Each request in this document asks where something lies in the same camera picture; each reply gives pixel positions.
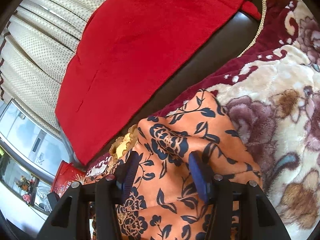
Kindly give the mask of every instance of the black leaf pattern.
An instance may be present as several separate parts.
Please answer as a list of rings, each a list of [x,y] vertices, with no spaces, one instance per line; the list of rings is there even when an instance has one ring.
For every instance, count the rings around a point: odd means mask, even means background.
[[[175,124],[182,118],[183,114],[177,114],[173,116],[173,119],[169,122],[169,124]]]
[[[134,184],[136,184],[140,179],[141,179],[141,176],[140,176],[140,177],[137,177],[137,179],[136,179],[136,181],[134,182]]]
[[[221,155],[224,155],[224,154],[223,154],[222,150],[221,150],[219,147],[218,147],[218,150],[219,150],[219,152],[218,152],[218,158],[220,158],[220,156],[221,156]]]
[[[159,189],[158,191],[158,195],[157,195],[157,203],[158,205],[160,205],[161,207],[165,208],[165,209],[169,209],[171,212],[173,213],[177,213],[177,207],[172,204],[172,203],[169,203],[169,204],[166,204],[164,202],[164,193],[163,191],[161,190],[161,188]]]
[[[204,137],[208,140],[208,141],[211,141],[213,143],[216,143],[218,144],[220,142],[220,138],[214,134],[210,134],[210,133],[206,133],[204,135]]]
[[[197,104],[198,104],[198,106],[201,106],[202,100],[201,100],[199,97],[197,97],[197,96],[196,96],[196,98],[197,98]]]
[[[198,218],[194,217],[194,216],[181,216],[182,220],[188,222],[189,224],[193,224],[194,222],[198,221]]]
[[[145,161],[143,164],[146,165],[146,166],[153,166],[153,165],[155,165],[152,160],[147,160],[147,161]]]
[[[182,190],[182,196],[190,195],[193,194],[197,191],[196,185],[194,182],[190,183],[187,185],[183,190]]]
[[[253,172],[259,179],[261,179],[261,175],[260,175],[260,172],[258,172],[258,171],[254,171]]]
[[[236,130],[226,130],[224,132],[230,134],[232,137],[239,137],[239,134]]]
[[[187,197],[181,200],[188,208],[195,209],[198,206],[198,200],[194,197]]]
[[[157,116],[149,116],[147,121],[159,122],[159,118]]]
[[[187,105],[188,105],[188,103],[183,104],[183,106],[181,107],[181,109],[182,109],[183,111],[185,111],[185,110],[187,109]]]
[[[182,228],[182,233],[181,233],[181,237],[183,240],[189,240],[191,237],[191,227],[190,225],[185,225]]]
[[[148,152],[150,152],[151,154],[153,154],[152,150],[151,150],[151,147],[148,143],[145,143],[144,144],[145,148],[148,150]]]
[[[198,123],[197,126],[196,126],[196,131],[195,131],[194,134],[200,133],[200,132],[202,132],[204,129],[207,131],[207,129],[208,129],[208,122],[200,122],[200,123]]]
[[[216,114],[214,113],[214,111],[212,111],[210,108],[205,107],[200,109],[200,113],[205,116],[205,117],[215,117]]]
[[[196,240],[205,240],[205,232],[199,232],[196,234]]]
[[[200,218],[202,218],[208,210],[208,205],[203,205],[200,211]]]
[[[235,175],[234,174],[227,174],[227,175],[223,175],[223,177],[225,179],[234,179],[235,178]]]
[[[167,173],[167,161],[162,162],[162,170],[160,172],[159,179],[161,179]]]
[[[168,238],[168,236],[169,236],[169,234],[170,234],[170,232],[171,232],[171,227],[172,227],[172,225],[166,225],[166,226],[164,227],[164,229],[162,230],[162,238],[163,238],[163,237],[164,237],[165,239]]]
[[[169,209],[171,212],[173,213],[177,213],[177,207],[175,206],[175,204],[169,203],[169,204],[163,204],[161,205],[161,207],[165,208],[165,209]]]
[[[214,100],[216,101],[216,103],[217,103],[217,113],[219,114],[219,115],[222,115],[222,116],[224,116],[224,115],[226,115],[226,111],[223,109],[223,107],[220,105],[220,103],[219,103],[219,101],[215,98],[215,97],[213,97],[214,98]]]
[[[152,180],[154,177],[155,177],[155,174],[153,172],[151,172],[151,173],[144,174],[142,178],[144,180]]]
[[[161,190],[161,188],[160,188],[159,191],[158,191],[157,203],[158,203],[158,205],[164,204],[164,193],[163,193],[163,191]]]
[[[202,162],[203,163],[207,164],[209,162],[209,159],[211,158],[211,155],[216,147],[217,146],[212,142],[207,144],[207,146],[204,148],[203,154],[202,154]]]
[[[141,135],[143,138],[146,139],[146,136],[144,135],[144,133],[142,132],[142,130],[141,130],[140,127],[138,127],[138,131],[139,131],[140,135]]]
[[[236,164],[237,163],[237,161],[235,161],[234,159],[228,158],[228,157],[227,157],[227,162],[230,163],[230,164]]]
[[[252,166],[249,163],[245,162],[245,165],[247,165],[247,171],[252,171]]]

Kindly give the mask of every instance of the black flower pattern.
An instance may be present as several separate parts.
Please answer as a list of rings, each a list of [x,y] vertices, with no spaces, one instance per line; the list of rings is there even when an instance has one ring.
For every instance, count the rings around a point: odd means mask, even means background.
[[[129,198],[125,201],[124,205],[117,206],[117,213],[132,212],[144,208],[147,208],[144,196],[139,195],[136,187],[132,187]]]
[[[159,226],[161,223],[161,216],[153,215],[152,220],[150,221],[150,225],[152,227]]]
[[[131,212],[127,215],[121,225],[121,232],[128,236],[129,240],[140,240],[141,234],[148,228],[148,223],[144,217],[138,216],[138,211]]]
[[[182,159],[188,151],[187,138],[189,135],[186,131],[176,132],[163,124],[157,123],[150,128],[151,148],[161,160],[168,158],[169,163],[176,166],[182,164]]]

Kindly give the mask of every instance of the white wall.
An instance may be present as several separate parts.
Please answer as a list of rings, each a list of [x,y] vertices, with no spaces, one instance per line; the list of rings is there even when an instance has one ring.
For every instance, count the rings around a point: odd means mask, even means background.
[[[29,207],[0,182],[0,209],[6,219],[36,237],[47,215]]]

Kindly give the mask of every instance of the orange floral fabric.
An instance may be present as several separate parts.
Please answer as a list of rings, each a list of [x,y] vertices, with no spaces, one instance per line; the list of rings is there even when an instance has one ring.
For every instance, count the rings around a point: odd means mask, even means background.
[[[255,180],[262,188],[259,166],[210,92],[199,90],[174,115],[142,119],[137,129],[138,140],[132,150],[140,157],[138,171],[129,198],[117,206],[124,239],[204,239],[211,207],[198,198],[188,170],[188,156],[193,151],[200,152],[215,173],[237,183]],[[86,183],[102,177],[87,177]],[[237,209],[234,203],[235,232]]]

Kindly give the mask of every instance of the metal bolt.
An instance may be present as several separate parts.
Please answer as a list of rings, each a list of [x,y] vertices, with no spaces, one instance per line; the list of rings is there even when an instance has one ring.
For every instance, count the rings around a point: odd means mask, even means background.
[[[72,184],[71,184],[71,187],[72,188],[76,188],[76,187],[79,187],[80,186],[80,182],[79,181],[74,181]]]
[[[213,177],[215,180],[218,180],[218,181],[223,179],[222,175],[220,174],[215,174]]]
[[[249,181],[250,186],[255,187],[258,185],[258,183],[255,180],[250,180]]]
[[[113,174],[108,174],[107,176],[105,176],[106,180],[114,180],[116,178],[115,175]]]

